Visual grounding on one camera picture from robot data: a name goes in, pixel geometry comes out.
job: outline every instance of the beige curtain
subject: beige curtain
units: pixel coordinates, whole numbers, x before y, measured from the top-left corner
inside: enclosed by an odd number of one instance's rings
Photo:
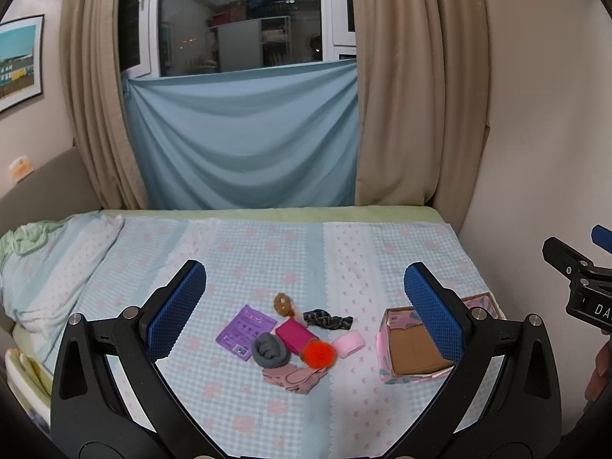
[[[488,103],[484,0],[354,0],[357,205],[424,205],[461,229]]]
[[[146,208],[125,129],[117,52],[118,0],[63,0],[60,65],[68,115],[105,208]]]

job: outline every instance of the picture frame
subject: picture frame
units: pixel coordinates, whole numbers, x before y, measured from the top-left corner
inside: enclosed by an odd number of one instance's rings
[[[0,112],[43,93],[44,15],[0,24]]]

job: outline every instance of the pink sponge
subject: pink sponge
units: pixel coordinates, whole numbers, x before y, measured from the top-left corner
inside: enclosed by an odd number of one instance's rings
[[[346,358],[365,347],[365,340],[357,330],[349,331],[332,342],[338,357]]]
[[[315,335],[299,324],[293,317],[290,317],[276,328],[276,336],[283,340],[287,348],[294,354],[301,353],[310,340],[317,340]]]

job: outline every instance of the finger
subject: finger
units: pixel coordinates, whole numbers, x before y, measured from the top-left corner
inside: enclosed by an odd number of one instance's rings
[[[608,344],[606,344],[599,351],[597,357],[595,357],[595,371],[597,374],[599,376],[608,374],[610,363],[612,363],[612,354],[610,354],[610,349],[608,348]]]
[[[601,378],[595,371],[591,376],[591,381],[584,392],[584,397],[589,402],[595,402],[597,397],[604,391],[608,381],[605,378]]]

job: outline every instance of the curtain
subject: curtain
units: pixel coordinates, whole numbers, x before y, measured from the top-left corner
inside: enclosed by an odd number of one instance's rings
[[[354,0],[358,205],[436,208],[458,233],[488,107],[485,0]]]
[[[353,205],[354,60],[124,82],[155,209]]]
[[[105,208],[146,208],[120,97],[118,0],[63,0],[60,68],[78,147]]]

